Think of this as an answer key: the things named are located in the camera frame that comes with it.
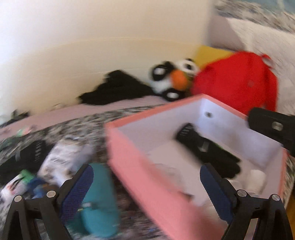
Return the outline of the pink storage box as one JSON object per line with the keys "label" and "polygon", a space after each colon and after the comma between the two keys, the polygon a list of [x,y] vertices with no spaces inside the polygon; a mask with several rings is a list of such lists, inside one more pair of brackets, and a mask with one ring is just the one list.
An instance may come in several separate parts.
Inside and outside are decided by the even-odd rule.
{"label": "pink storage box", "polygon": [[284,196],[287,151],[249,129],[244,114],[212,97],[198,95],[108,123],[108,164],[170,239],[220,239],[224,233],[204,214],[209,197],[199,161],[174,140],[186,123],[240,159],[241,184],[252,169],[260,169],[266,174],[261,196]]}

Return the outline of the yellow pillow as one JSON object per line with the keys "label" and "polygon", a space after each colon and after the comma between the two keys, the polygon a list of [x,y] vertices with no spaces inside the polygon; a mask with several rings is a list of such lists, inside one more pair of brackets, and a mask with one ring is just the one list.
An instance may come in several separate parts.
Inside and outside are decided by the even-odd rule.
{"label": "yellow pillow", "polygon": [[213,63],[215,61],[219,61],[221,59],[226,59],[229,56],[233,55],[234,51],[217,49],[214,47],[209,47],[206,45],[201,45],[195,55],[194,62],[200,68],[206,67],[208,64]]}

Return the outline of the grey white patterned blanket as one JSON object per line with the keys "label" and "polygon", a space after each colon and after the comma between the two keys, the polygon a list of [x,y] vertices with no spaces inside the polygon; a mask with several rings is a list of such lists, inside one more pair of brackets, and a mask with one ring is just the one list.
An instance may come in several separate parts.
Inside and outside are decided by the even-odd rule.
{"label": "grey white patterned blanket", "polygon": [[[1,164],[4,164],[8,159],[36,140],[43,140],[47,146],[52,147],[59,140],[66,137],[77,138],[83,143],[90,144],[95,150],[92,161],[106,164],[108,155],[105,143],[105,124],[148,109],[152,109],[152,106],[128,107],[106,111],[64,121],[40,131],[29,133],[26,136],[1,140],[1,143],[8,144],[6,149],[1,150]],[[117,177],[113,176],[112,180],[114,180],[115,194],[121,212],[119,232],[112,239],[167,239],[167,236],[133,201]]]}

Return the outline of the white battery blister card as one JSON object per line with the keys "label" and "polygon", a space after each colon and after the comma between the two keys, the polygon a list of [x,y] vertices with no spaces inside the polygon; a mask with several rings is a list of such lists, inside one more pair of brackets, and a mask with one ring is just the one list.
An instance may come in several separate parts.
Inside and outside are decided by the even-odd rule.
{"label": "white battery blister card", "polygon": [[61,186],[71,179],[83,164],[91,161],[93,146],[80,138],[63,138],[51,149],[37,176],[50,184]]}

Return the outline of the green pink packet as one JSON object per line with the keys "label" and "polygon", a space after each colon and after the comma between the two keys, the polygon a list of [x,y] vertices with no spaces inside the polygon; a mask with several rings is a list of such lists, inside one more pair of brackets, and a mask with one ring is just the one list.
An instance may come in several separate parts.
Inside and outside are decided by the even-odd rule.
{"label": "green pink packet", "polygon": [[25,136],[36,130],[36,126],[27,126],[17,131],[16,136]]}

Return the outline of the black white plush toy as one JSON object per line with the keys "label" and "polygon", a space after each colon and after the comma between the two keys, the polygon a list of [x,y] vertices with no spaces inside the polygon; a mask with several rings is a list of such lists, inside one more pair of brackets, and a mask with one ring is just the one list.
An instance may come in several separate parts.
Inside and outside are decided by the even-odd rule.
{"label": "black white plush toy", "polygon": [[173,63],[164,61],[150,69],[150,87],[155,95],[168,102],[184,99],[199,67],[192,59],[182,59]]}

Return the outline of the black glove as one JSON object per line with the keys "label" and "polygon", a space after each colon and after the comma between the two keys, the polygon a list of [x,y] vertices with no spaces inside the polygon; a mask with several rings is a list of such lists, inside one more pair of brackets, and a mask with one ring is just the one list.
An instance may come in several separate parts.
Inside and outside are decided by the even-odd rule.
{"label": "black glove", "polygon": [[193,124],[183,125],[176,133],[175,140],[184,145],[202,164],[211,164],[222,178],[233,179],[240,173],[240,159],[201,136]]}
{"label": "black glove", "polygon": [[37,171],[48,154],[44,140],[37,140],[1,164],[1,181],[22,170]]}

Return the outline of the black glove on blanket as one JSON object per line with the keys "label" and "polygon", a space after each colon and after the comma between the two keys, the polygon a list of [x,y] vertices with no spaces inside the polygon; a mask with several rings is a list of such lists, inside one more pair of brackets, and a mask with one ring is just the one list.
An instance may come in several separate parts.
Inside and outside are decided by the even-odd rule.
{"label": "black glove on blanket", "polygon": [[44,140],[37,140],[1,164],[1,181],[22,170],[37,171],[48,154]]}

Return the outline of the black clothing pile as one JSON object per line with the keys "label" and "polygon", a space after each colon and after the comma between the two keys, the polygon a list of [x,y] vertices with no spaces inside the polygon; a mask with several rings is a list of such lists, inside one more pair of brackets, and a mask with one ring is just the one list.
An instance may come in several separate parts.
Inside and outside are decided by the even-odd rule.
{"label": "black clothing pile", "polygon": [[121,100],[155,95],[152,88],[125,71],[116,70],[105,75],[104,82],[92,92],[79,96],[82,104],[107,105]]}

